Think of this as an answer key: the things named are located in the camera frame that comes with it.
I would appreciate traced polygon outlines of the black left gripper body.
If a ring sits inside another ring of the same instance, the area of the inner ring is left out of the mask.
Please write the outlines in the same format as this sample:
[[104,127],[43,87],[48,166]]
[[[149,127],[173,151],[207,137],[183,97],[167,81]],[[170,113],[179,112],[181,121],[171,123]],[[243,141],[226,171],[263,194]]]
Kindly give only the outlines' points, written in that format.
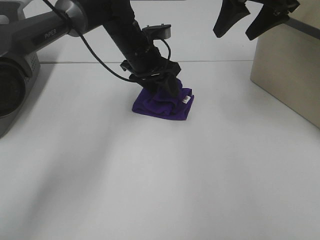
[[166,77],[176,77],[181,71],[181,67],[177,62],[161,56],[156,60],[143,60],[143,62],[136,65],[129,60],[124,60],[120,67],[123,71],[131,73],[128,81],[132,83],[162,82]]

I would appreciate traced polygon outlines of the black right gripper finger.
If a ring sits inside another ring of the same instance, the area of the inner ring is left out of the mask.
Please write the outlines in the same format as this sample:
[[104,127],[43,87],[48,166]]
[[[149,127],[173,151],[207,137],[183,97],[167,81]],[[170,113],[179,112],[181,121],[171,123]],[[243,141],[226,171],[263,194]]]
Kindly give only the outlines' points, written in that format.
[[221,38],[233,25],[249,14],[246,0],[223,0],[219,16],[213,27],[215,36]]
[[263,6],[245,34],[249,40],[254,40],[266,31],[287,22],[289,19],[289,11],[287,9],[280,11],[269,6]]

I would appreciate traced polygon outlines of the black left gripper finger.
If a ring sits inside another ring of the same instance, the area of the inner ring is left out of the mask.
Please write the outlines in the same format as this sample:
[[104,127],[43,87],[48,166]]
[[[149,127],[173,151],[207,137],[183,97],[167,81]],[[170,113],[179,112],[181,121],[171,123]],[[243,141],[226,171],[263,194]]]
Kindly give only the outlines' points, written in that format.
[[177,78],[173,74],[166,74],[164,76],[163,88],[174,98],[179,94],[179,86]]
[[160,89],[159,83],[159,80],[145,79],[141,81],[141,86],[151,94],[155,94]]

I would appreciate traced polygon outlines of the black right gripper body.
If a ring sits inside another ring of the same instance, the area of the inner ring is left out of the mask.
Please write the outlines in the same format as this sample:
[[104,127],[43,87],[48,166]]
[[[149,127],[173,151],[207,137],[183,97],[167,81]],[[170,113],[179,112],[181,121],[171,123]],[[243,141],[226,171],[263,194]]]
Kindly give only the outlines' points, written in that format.
[[297,0],[250,0],[251,2],[259,3],[273,9],[274,13],[289,14],[294,12],[299,6],[300,2]]

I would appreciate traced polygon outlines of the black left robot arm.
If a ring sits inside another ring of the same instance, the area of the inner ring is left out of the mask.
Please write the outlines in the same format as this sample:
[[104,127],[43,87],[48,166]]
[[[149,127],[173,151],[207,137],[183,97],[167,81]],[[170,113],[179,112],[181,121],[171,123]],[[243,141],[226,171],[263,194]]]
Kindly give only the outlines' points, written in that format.
[[28,4],[27,0],[0,3],[0,64],[19,81],[33,76],[32,54],[64,35],[82,38],[102,26],[125,58],[120,66],[131,73],[129,82],[150,92],[178,95],[181,69],[154,45],[155,40],[171,36],[169,24],[140,28],[128,0],[58,0],[49,5],[49,12],[25,18]]

